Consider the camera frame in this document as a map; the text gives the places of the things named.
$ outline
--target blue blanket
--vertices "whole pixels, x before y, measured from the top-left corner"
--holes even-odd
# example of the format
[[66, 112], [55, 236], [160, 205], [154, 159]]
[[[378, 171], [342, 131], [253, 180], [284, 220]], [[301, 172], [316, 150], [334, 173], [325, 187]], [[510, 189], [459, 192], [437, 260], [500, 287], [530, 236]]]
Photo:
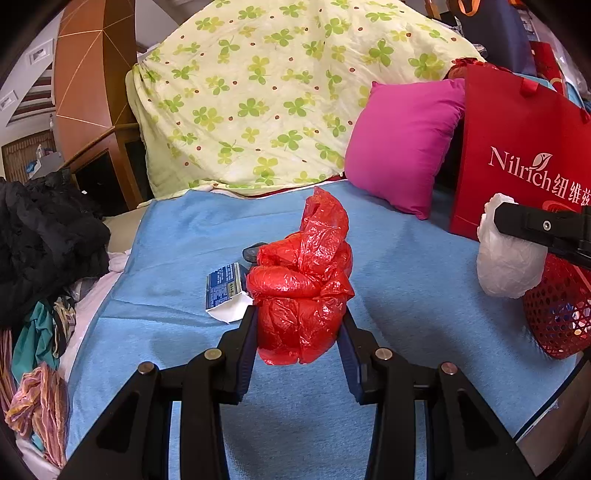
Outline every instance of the blue blanket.
[[[349, 214], [356, 293], [349, 308], [358, 326], [410, 362], [458, 364], [516, 433], [574, 358], [556, 361], [541, 351], [520, 300], [484, 295], [478, 244], [444, 230], [450, 196], [435, 192], [431, 219], [419, 221], [346, 181], [326, 190]], [[186, 363], [235, 327], [205, 313], [206, 275], [239, 261], [245, 247], [297, 230], [311, 193], [238, 200], [191, 191], [152, 203], [72, 371], [69, 456], [141, 361]], [[349, 393], [335, 346], [310, 365], [269, 367], [257, 358], [243, 403], [222, 408], [231, 478], [363, 478], [374, 413]], [[178, 429], [176, 408], [171, 479], [178, 479]], [[423, 431], [419, 422], [416, 478], [425, 475]]]

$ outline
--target pink pillow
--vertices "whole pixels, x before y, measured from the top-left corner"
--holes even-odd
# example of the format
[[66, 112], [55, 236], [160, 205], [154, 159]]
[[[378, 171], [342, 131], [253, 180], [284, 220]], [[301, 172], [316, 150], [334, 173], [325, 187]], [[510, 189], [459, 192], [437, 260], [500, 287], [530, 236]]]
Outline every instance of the pink pillow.
[[464, 114], [464, 79], [382, 85], [373, 82], [345, 157], [353, 185], [425, 220], [431, 195]]

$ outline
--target red plastic basket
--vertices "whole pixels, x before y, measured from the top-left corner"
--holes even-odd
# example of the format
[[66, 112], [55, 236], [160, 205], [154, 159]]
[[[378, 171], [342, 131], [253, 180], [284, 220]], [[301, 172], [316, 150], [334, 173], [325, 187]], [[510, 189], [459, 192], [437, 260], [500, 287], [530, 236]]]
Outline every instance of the red plastic basket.
[[[565, 210], [545, 202], [544, 210]], [[523, 296], [525, 317], [548, 355], [562, 359], [591, 345], [591, 271], [548, 254], [537, 287]]]

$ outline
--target orange strap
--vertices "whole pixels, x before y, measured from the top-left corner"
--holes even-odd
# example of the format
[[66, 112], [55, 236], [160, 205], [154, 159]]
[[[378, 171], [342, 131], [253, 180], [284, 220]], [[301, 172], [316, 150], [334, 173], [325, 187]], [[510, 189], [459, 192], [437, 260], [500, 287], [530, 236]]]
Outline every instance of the orange strap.
[[478, 12], [478, 8], [480, 7], [480, 0], [472, 0], [472, 11], [466, 13], [466, 8], [464, 7], [464, 2], [462, 0], [457, 0], [457, 6], [460, 7], [460, 12], [462, 12], [467, 17], [472, 17], [476, 15]]

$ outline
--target bed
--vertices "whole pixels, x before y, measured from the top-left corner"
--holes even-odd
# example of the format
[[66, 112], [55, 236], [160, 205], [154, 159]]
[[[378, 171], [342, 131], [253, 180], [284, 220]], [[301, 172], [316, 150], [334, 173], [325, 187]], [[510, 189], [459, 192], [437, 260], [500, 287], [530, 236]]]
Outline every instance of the bed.
[[126, 77], [154, 196], [340, 174], [372, 81], [440, 80], [461, 57], [482, 59], [398, 0], [212, 2]]
[[[325, 188], [349, 213], [356, 291], [349, 308], [357, 324], [411, 362], [460, 365], [515, 434], [576, 359], [545, 356], [520, 301], [482, 293], [477, 243], [444, 230], [451, 195], [436, 191], [431, 220], [420, 222], [348, 181]], [[93, 319], [70, 376], [69, 455], [141, 361], [183, 364], [234, 327], [204, 312], [206, 274], [239, 260], [250, 244], [297, 229], [310, 193], [242, 200], [189, 191], [136, 214], [143, 219], [128, 265]], [[349, 394], [336, 347], [311, 365], [269, 367], [257, 359], [243, 403], [222, 410], [230, 476], [361, 478], [374, 412]], [[424, 478], [423, 441], [419, 435], [416, 478]], [[178, 408], [170, 478], [178, 478]]]

